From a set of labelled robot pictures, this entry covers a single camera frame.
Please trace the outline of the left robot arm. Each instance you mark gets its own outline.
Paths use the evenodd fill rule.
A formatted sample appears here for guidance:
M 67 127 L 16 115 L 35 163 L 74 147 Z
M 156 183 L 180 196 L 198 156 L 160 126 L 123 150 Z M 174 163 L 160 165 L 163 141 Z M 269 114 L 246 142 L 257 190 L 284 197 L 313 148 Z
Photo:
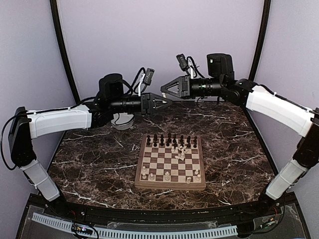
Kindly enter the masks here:
M 172 103 L 153 93 L 133 95 L 133 90 L 129 89 L 126 94 L 124 86 L 130 88 L 121 74 L 109 74 L 99 80 L 99 91 L 95 97 L 67 108 L 28 111 L 20 107 L 7 121 L 11 125 L 8 142 L 12 162 L 51 202 L 52 211 L 59 217 L 66 217 L 70 213 L 70 205 L 61 199 L 57 185 L 37 160 L 32 140 L 61 131 L 102 127 L 113 120 L 116 113 L 151 115 Z

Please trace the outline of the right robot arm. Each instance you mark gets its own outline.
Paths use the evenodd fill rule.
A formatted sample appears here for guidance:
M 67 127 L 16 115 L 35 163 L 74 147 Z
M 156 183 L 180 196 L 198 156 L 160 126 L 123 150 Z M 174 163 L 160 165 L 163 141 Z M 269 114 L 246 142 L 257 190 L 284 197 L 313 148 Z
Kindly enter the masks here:
M 255 204 L 254 211 L 265 216 L 274 207 L 274 200 L 295 184 L 319 162 L 319 111 L 294 103 L 265 85 L 248 79 L 236 80 L 229 54 L 207 55 L 207 78 L 194 78 L 191 73 L 161 87 L 161 92 L 180 99 L 220 97 L 252 112 L 268 116 L 291 128 L 302 138 L 290 161 L 269 183 Z

